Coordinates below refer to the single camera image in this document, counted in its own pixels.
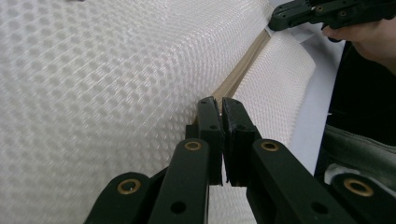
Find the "brass rivet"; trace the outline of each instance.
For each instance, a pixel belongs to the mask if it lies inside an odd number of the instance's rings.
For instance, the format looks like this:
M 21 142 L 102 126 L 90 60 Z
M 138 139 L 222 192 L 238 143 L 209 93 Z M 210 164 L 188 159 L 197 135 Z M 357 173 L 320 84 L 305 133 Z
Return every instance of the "brass rivet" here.
M 134 187 L 130 188 L 130 189 L 125 189 L 125 185 L 129 184 L 129 183 L 134 184 Z M 120 194 L 127 195 L 127 194 L 132 194 L 132 193 L 137 192 L 140 189 L 140 186 L 141 186 L 141 184 L 140 184 L 139 180 L 137 180 L 137 179 L 126 179 L 126 180 L 124 180 L 124 181 L 119 183 L 119 185 L 117 186 L 117 190 L 119 191 Z
M 202 145 L 199 142 L 188 142 L 184 145 L 184 148 L 190 150 L 190 151 L 195 151 L 198 149 L 201 149 Z
M 267 151 L 277 151 L 279 149 L 279 146 L 273 142 L 265 141 L 260 144 L 260 147 L 262 149 L 265 149 Z
M 370 186 L 354 178 L 345 179 L 344 186 L 351 192 L 363 197 L 371 197 L 374 194 L 374 191 Z

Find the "white mesh fabric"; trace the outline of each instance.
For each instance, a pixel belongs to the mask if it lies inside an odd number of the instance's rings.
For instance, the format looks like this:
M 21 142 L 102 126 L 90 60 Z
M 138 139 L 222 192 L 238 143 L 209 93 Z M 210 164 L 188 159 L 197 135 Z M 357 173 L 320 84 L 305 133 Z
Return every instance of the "white mesh fabric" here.
M 161 171 L 270 13 L 259 0 L 0 1 L 0 222 L 81 223 L 113 177 Z M 244 198 L 214 188 L 209 222 L 254 222 Z
M 314 69 L 314 61 L 293 36 L 272 36 L 234 96 L 243 102 L 262 138 L 289 146 Z

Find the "hand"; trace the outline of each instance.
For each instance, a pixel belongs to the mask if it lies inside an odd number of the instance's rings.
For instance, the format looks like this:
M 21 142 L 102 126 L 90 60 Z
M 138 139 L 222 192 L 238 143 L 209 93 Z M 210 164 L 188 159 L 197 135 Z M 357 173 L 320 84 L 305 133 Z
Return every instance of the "hand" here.
M 329 26 L 323 34 L 334 39 L 351 41 L 365 59 L 380 63 L 396 76 L 396 18 L 343 27 Z

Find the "clamp arm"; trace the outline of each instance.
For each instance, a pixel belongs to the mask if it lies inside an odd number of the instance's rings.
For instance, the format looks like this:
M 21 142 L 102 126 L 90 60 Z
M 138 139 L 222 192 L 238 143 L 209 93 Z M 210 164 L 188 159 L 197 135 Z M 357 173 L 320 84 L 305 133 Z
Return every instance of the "clamp arm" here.
M 295 0 L 278 6 L 268 26 L 281 31 L 305 22 L 323 22 L 333 29 L 391 20 L 396 16 L 396 0 Z

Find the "clamp jaw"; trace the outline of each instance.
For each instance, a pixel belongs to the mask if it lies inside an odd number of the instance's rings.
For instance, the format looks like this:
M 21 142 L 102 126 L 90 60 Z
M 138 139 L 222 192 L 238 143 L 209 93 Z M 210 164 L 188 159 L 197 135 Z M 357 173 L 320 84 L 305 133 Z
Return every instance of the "clamp jaw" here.
M 391 20 L 396 16 L 396 0 L 295 0 L 278 6 L 268 24 L 281 31 L 305 22 L 323 22 L 333 29 Z
M 222 116 L 213 97 L 197 108 L 169 166 L 111 180 L 85 223 L 207 223 L 209 185 L 222 185 L 221 155 L 231 185 L 247 188 L 258 223 L 396 223 L 396 200 L 377 184 L 346 174 L 323 188 L 285 146 L 262 139 L 240 102 L 223 98 Z

